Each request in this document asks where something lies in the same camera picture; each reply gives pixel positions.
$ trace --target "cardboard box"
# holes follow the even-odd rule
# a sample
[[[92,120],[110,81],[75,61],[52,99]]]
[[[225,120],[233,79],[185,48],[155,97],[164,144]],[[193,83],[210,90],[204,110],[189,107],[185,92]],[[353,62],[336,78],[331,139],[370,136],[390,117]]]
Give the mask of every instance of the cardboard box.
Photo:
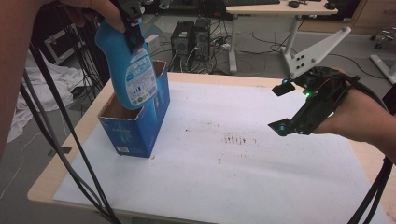
[[[165,62],[154,62],[157,94],[143,107],[128,110],[113,94],[98,118],[120,155],[149,158],[170,103]]]

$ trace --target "wire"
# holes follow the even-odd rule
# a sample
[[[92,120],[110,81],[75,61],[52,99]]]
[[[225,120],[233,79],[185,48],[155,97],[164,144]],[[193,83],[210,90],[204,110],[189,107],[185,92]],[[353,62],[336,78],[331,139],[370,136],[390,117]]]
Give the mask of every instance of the wire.
[[[216,26],[216,28],[212,31],[212,32],[210,32],[210,36],[212,36],[213,35],[213,33],[219,28],[219,26],[220,26],[220,23],[221,23],[221,20],[219,20],[219,21],[216,21],[216,22],[213,22],[212,24],[215,24],[215,23],[217,23],[218,25]]]
[[[37,66],[40,68],[41,73],[43,74],[44,79],[46,80],[49,89],[51,90],[55,101],[57,102],[62,114],[64,115],[64,119],[66,121],[67,126],[70,129],[70,132],[72,134],[72,136],[74,137],[77,145],[78,145],[78,149],[79,152],[82,156],[82,159],[85,161],[86,166],[91,174],[93,183],[96,187],[96,190],[99,194],[100,200],[97,198],[96,194],[93,192],[93,190],[77,175],[77,173],[74,171],[74,169],[71,167],[70,163],[68,162],[67,158],[64,156],[64,153],[62,152],[59,143],[56,141],[56,135],[53,133],[53,130],[51,128],[50,123],[48,122],[48,118],[46,118],[46,114],[42,113],[42,116],[44,118],[44,120],[47,123],[47,128],[48,130],[44,127],[44,124],[41,120],[41,118],[38,116],[38,113],[35,111],[35,107],[33,105],[33,103],[30,100],[29,95],[27,94],[27,91],[24,89],[23,85],[21,85],[21,94],[23,95],[23,98],[25,98],[26,104],[29,105],[29,107],[31,108],[31,111],[35,117],[35,120],[37,122],[37,125],[39,126],[41,132],[46,136],[47,140],[49,141],[49,143],[52,145],[52,147],[58,152],[58,155],[60,156],[62,162],[64,163],[66,169],[68,170],[68,172],[70,173],[70,175],[73,177],[73,179],[75,180],[76,184],[78,185],[78,187],[80,188],[81,192],[87,197],[87,199],[96,207],[96,209],[100,212],[100,214],[106,218],[107,220],[111,221],[112,223],[117,223],[119,224],[120,221],[117,219],[117,217],[115,216],[112,208],[110,207],[108,200],[102,190],[102,187],[99,184],[99,181],[90,165],[90,162],[88,161],[88,158],[81,146],[81,143],[79,142],[76,132],[74,131],[73,128],[73,124],[70,120],[70,118],[67,115],[67,112],[64,108],[64,105],[62,103],[62,99],[59,95],[59,92],[56,89],[56,86],[50,76],[50,72],[47,68],[47,66],[45,65],[44,59],[42,58],[42,55],[38,49],[37,46],[31,44],[30,45],[30,51],[35,59],[35,62],[37,63]],[[106,211],[102,208],[101,202],[103,203],[103,205],[106,208]]]
[[[264,54],[264,53],[271,53],[271,52],[279,52],[279,49],[280,48],[282,48],[282,47],[285,47],[285,45],[284,45],[284,43],[289,39],[289,37],[286,37],[284,40],[283,40],[283,42],[282,43],[277,43],[275,40],[274,41],[268,41],[268,40],[262,40],[262,39],[259,39],[258,37],[256,37],[254,34],[253,34],[253,32],[250,34],[254,39],[256,39],[256,40],[258,40],[258,41],[261,41],[261,42],[263,42],[263,43],[269,43],[269,44],[273,44],[273,45],[271,45],[270,46],[270,50],[271,51],[264,51],[264,52],[251,52],[251,51],[242,51],[242,50],[239,50],[240,52],[244,52],[244,53],[252,53],[252,54]]]
[[[366,74],[366,75],[369,76],[369,77],[375,77],[375,78],[378,78],[378,79],[385,79],[384,77],[376,77],[376,76],[373,76],[373,75],[367,73],[366,71],[364,71],[364,70],[361,68],[361,66],[360,66],[357,62],[355,62],[355,61],[354,61],[353,59],[351,59],[351,58],[348,58],[347,56],[340,55],[340,54],[334,54],[334,53],[330,53],[330,54],[328,54],[328,55],[330,55],[330,56],[337,56],[337,57],[345,58],[345,59],[348,59],[348,60],[352,61],[354,64],[356,64],[356,65],[358,66],[358,68],[359,68],[364,74]]]
[[[168,69],[170,66],[173,67],[173,60],[176,58],[176,56],[177,56],[177,50],[175,50],[175,55],[174,55],[174,57],[172,58],[171,62],[169,63],[169,65],[168,65],[168,67],[167,67],[166,69]]]
[[[189,59],[190,59],[191,55],[195,52],[196,49],[198,49],[198,45],[196,45],[195,48],[190,52],[189,57],[187,57],[186,64],[189,64]]]
[[[181,58],[180,58],[180,61],[179,61],[179,62],[180,62],[180,72],[183,73],[183,66],[181,66],[181,61],[182,61],[182,60],[181,60]]]
[[[2,192],[1,195],[0,195],[0,200],[3,199],[3,196],[4,196],[4,194],[6,193],[8,187],[11,185],[11,183],[12,183],[12,182],[14,181],[14,179],[17,177],[18,173],[20,172],[20,169],[21,169],[22,166],[23,166],[23,163],[24,163],[23,151],[24,151],[24,149],[25,149],[29,144],[31,144],[31,143],[33,142],[33,140],[35,140],[35,138],[36,138],[37,136],[39,136],[40,134],[41,134],[41,133],[37,133],[35,136],[33,136],[33,138],[32,138],[28,143],[26,143],[26,144],[23,146],[23,148],[22,148],[22,150],[21,150],[21,152],[20,152],[20,155],[21,155],[21,158],[22,158],[21,165],[20,165],[20,167],[18,168],[18,170],[17,170],[17,172],[15,173],[15,175],[12,176],[12,178],[11,178],[11,180],[8,182],[7,186],[4,188],[3,192]]]
[[[165,49],[165,50],[161,50],[161,51],[156,52],[157,50],[155,50],[154,52],[152,52],[153,54],[151,54],[151,57],[153,57],[153,56],[155,56],[155,55],[158,55],[158,54],[161,54],[161,53],[164,53],[164,52],[167,52],[167,51],[171,51],[171,49]]]
[[[225,34],[226,34],[226,36],[228,36],[227,26],[225,25],[225,20],[223,20],[223,25],[224,25]]]

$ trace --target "table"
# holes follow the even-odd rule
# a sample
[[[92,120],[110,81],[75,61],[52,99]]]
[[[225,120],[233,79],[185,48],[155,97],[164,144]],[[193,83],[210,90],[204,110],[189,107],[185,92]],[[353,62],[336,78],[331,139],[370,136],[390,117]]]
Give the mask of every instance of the table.
[[[263,86],[273,87],[279,84],[279,79],[271,78],[256,78],[256,77],[222,77],[222,76],[210,76],[210,75],[194,75],[194,74],[178,74],[169,73],[170,81],[175,82],[189,82],[189,83],[205,83],[205,84],[221,84],[221,85],[235,85],[235,86]],[[92,129],[98,122],[97,114],[103,105],[107,102],[108,98],[112,94],[111,82],[104,87],[100,92],[96,100],[92,103],[89,110],[86,112],[84,117],[76,126],[76,132],[79,136],[80,142],[83,144],[86,139],[90,136]],[[382,165],[383,155],[378,152],[375,148],[364,144],[351,142],[354,152],[361,163],[364,173],[370,181],[373,181],[377,175],[377,172]],[[73,148],[71,152],[66,156],[67,159],[72,161],[78,153],[76,144],[72,137],[68,137],[64,142],[65,147]],[[54,157],[49,163],[48,167],[43,171],[42,175],[33,184],[28,192],[28,199],[40,203],[50,204],[63,204],[52,200],[57,188],[59,188],[61,182],[66,175],[66,170],[62,165],[58,157]],[[385,189],[381,204],[386,211],[389,222],[396,223],[396,175],[393,173]],[[130,213],[123,213],[124,215],[131,216]]]
[[[282,54],[285,57],[285,60],[289,66],[290,72],[295,73],[294,71],[294,65],[295,62],[292,60],[294,57],[293,55],[290,54],[291,47],[294,42],[294,38],[297,34],[297,30],[300,24],[300,20],[302,19],[302,15],[331,15],[335,14],[338,12],[337,9],[335,10],[329,10],[325,8],[324,2],[308,2],[307,5],[300,4],[298,8],[292,8],[288,6],[288,1],[286,0],[281,0],[280,4],[277,5],[262,5],[262,6],[241,6],[241,7],[227,7],[226,10],[228,13],[233,14],[233,32],[231,35],[231,46],[229,49],[229,62],[230,62],[230,72],[234,73],[237,71],[236,68],[236,59],[235,59],[235,39],[236,39],[236,31],[238,30],[238,22],[244,21],[245,24],[249,24],[247,26],[247,29],[250,29],[252,31],[251,24],[259,24],[262,29],[268,29],[270,31],[277,31],[279,28],[289,29],[290,30],[290,37],[288,39],[288,43],[285,48],[283,48]],[[287,16],[294,16],[294,18],[291,20],[291,23],[289,24],[279,24],[276,23],[276,27],[272,25],[271,23],[277,22],[279,20],[283,20],[279,17],[276,17],[275,19],[263,19],[261,17],[248,17],[248,18],[243,18],[239,17],[238,15],[255,15],[255,16],[262,16],[262,15],[270,15],[270,16],[277,16],[281,15],[282,17],[287,17]],[[337,38],[334,38],[331,42],[332,43],[326,43],[326,46],[328,46],[326,49],[327,51],[330,52],[330,50],[342,39],[345,37],[346,34],[338,34],[336,35]]]

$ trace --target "bottle label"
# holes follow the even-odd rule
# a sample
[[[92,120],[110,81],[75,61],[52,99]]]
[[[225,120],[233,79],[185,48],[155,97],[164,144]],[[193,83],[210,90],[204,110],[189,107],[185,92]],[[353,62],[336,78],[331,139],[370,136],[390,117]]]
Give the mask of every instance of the bottle label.
[[[144,48],[132,57],[125,78],[125,87],[133,106],[144,103],[157,92],[155,71]]]

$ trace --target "chair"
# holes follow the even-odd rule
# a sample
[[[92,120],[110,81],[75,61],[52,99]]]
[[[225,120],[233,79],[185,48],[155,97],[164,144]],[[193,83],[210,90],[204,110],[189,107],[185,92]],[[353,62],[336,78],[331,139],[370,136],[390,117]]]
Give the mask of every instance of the chair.
[[[381,39],[376,42],[375,48],[376,49],[381,49],[382,48],[382,43],[384,40],[394,40],[396,38],[396,27],[388,27],[384,28],[378,32],[376,32],[374,35],[370,37],[370,40],[375,40],[378,35],[381,35]]]

